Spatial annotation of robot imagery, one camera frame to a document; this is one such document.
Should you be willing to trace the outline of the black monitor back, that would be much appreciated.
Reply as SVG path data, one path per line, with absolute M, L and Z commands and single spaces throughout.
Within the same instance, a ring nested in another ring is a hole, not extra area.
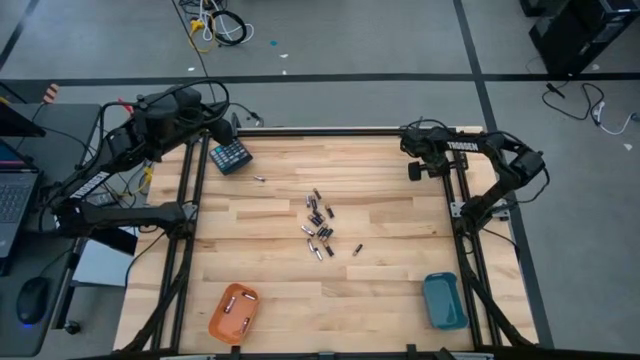
M 46 131 L 12 107 L 0 102 L 0 136 L 44 137 Z

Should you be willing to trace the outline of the black aluminium table frame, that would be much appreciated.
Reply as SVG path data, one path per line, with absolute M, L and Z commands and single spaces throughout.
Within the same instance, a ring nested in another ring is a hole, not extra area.
M 506 223 L 492 215 L 475 232 L 454 228 L 465 202 L 497 182 L 489 159 L 449 152 L 449 175 L 423 172 L 411 181 L 414 159 L 400 150 L 400 128 L 245 128 L 239 138 L 253 160 L 227 176 L 211 161 L 209 140 L 166 154 L 154 167 L 149 198 L 155 205 L 184 200 L 193 209 L 190 231 L 140 238 L 116 355 L 329 360 L 480 352 L 509 359 L 535 349 L 523 247 L 505 239 Z M 306 195 L 325 217 L 320 227 L 308 220 Z M 334 230 L 327 241 L 317 236 L 325 224 Z M 431 324 L 423 282 L 440 272 L 457 277 L 463 329 Z M 232 283 L 260 298 L 239 345 L 208 332 Z

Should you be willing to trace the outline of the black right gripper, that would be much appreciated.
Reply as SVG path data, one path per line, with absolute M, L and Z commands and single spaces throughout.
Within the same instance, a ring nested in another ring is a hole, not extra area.
M 427 172 L 429 178 L 449 175 L 451 164 L 446 155 L 442 136 L 446 129 L 421 129 L 418 125 L 407 125 L 401 128 L 400 150 L 412 158 L 420 158 L 407 165 L 408 177 L 411 181 L 422 179 Z

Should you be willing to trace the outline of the grey laptop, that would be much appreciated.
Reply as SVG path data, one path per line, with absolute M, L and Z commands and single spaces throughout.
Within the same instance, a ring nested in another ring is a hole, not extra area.
M 40 171 L 0 139 L 0 259 L 10 256 L 40 179 Z

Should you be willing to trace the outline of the black side desk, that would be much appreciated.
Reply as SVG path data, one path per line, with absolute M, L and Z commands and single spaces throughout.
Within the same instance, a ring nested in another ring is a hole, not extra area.
M 21 233 L 9 255 L 0 255 L 0 358 L 38 354 L 59 293 L 68 285 L 69 267 L 78 262 L 79 256 L 71 252 L 72 240 L 37 233 L 38 206 L 45 187 L 64 181 L 85 160 L 85 146 L 94 137 L 99 113 L 99 107 L 91 104 L 15 104 L 13 108 L 44 128 L 46 135 L 6 139 L 33 161 L 40 179 L 29 199 Z M 37 323 L 24 325 L 16 315 L 16 300 L 23 284 L 37 276 L 44 277 L 48 285 L 45 314 Z

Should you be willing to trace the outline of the grey flat box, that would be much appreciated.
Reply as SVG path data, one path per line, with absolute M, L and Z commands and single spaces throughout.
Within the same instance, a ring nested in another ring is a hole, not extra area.
M 89 240 L 81 253 L 72 280 L 81 285 L 124 287 L 134 256 Z

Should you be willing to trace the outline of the black computer mouse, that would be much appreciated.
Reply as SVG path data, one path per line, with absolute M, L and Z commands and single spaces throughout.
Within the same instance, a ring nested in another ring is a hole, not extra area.
M 49 281 L 42 276 L 27 280 L 21 287 L 16 300 L 18 320 L 25 325 L 39 322 L 47 308 Z

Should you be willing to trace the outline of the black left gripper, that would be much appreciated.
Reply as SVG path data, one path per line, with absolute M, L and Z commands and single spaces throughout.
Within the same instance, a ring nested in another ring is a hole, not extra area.
M 225 102 L 204 104 L 202 95 L 192 87 L 171 88 L 178 104 L 178 115 L 174 120 L 174 134 L 171 145 L 186 143 L 196 135 L 208 132 L 221 145 L 230 145 L 234 140 L 234 130 L 229 121 L 224 119 L 228 109 Z

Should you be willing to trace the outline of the black calculator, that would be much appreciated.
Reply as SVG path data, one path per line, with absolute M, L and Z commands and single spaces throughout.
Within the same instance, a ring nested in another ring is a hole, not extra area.
M 253 156 L 239 138 L 234 139 L 228 146 L 216 146 L 209 152 L 209 157 L 224 176 L 234 173 L 253 160 Z

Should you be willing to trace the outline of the teal plastic tray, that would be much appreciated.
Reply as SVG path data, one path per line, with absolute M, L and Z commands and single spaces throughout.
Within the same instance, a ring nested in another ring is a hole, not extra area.
M 457 277 L 451 272 L 428 275 L 423 282 L 423 296 L 433 327 L 458 330 L 468 326 L 459 292 Z

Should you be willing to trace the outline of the black computer tower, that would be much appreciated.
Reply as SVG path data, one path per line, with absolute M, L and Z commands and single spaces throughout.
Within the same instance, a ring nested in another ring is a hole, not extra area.
M 529 31 L 550 75 L 578 75 L 640 17 L 640 0 L 549 0 Z

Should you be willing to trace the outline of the orange plastic tray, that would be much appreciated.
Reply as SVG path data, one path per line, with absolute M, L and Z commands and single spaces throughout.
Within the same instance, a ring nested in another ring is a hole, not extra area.
M 256 297 L 256 301 L 252 301 L 242 296 L 243 292 Z M 231 312 L 225 313 L 224 308 L 232 296 L 236 297 L 236 302 Z M 239 283 L 232 283 L 225 289 L 211 316 L 208 324 L 209 335 L 226 344 L 239 345 L 245 338 L 252 321 L 256 316 L 259 304 L 260 298 L 255 290 Z M 241 334 L 241 325 L 247 317 L 251 319 L 250 323 L 247 331 L 244 334 Z

